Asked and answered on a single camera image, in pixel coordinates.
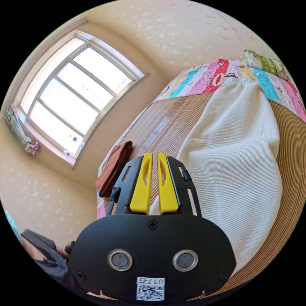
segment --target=red fabric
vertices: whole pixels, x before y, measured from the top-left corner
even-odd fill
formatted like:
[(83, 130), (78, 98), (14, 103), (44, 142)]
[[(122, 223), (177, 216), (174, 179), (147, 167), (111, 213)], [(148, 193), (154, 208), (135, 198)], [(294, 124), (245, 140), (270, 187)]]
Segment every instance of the red fabric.
[(114, 146), (107, 163), (96, 180), (96, 188), (101, 198), (111, 195), (113, 187), (132, 152), (132, 146), (131, 141)]

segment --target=pillow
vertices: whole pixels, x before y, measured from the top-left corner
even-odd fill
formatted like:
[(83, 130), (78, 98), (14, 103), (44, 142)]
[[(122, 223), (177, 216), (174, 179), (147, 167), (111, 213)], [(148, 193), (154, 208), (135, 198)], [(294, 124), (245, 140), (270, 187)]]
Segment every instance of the pillow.
[(257, 68), (272, 73), (285, 81), (290, 80), (286, 68), (280, 60), (261, 56), (251, 50), (243, 50), (243, 52), (245, 55), (245, 65), (247, 67)]

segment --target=woven mat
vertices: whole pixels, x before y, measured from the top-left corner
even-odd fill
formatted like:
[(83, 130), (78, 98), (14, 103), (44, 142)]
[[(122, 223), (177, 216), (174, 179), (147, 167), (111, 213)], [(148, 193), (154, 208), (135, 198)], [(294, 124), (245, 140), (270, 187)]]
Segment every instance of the woven mat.
[[(185, 137), (198, 121), (212, 95), (206, 93), (179, 97), (152, 104), (122, 141), (133, 142), (130, 159), (148, 152), (153, 152), (154, 159), (156, 153), (176, 157)], [(267, 267), (290, 237), (306, 201), (306, 124), (285, 107), (269, 102), (280, 130), (277, 157), (283, 184), (280, 210), (258, 253), (222, 289), (212, 295), (247, 282)], [(153, 163), (152, 173), (151, 204), (158, 195), (157, 163)], [(105, 199), (105, 211), (108, 204), (109, 199)]]

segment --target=qr code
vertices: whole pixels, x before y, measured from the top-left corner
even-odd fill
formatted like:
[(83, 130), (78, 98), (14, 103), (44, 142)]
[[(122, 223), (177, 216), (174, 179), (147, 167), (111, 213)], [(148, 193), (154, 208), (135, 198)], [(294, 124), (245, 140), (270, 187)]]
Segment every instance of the qr code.
[(164, 279), (138, 278), (136, 299), (140, 301), (163, 301)]

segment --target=curtain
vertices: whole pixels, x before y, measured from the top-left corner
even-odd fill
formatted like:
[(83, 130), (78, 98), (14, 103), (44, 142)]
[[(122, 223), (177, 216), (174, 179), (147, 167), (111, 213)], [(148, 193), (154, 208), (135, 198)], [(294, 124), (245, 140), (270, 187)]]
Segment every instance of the curtain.
[(37, 156), (39, 150), (39, 143), (33, 142), (30, 137), (27, 137), (22, 129), (22, 126), (19, 122), (19, 118), (16, 114), (16, 109), (13, 103), (10, 103), (7, 111), (6, 111), (6, 119), (5, 121), (9, 125), (13, 134), (22, 142), (24, 149), (31, 153), (33, 156)]

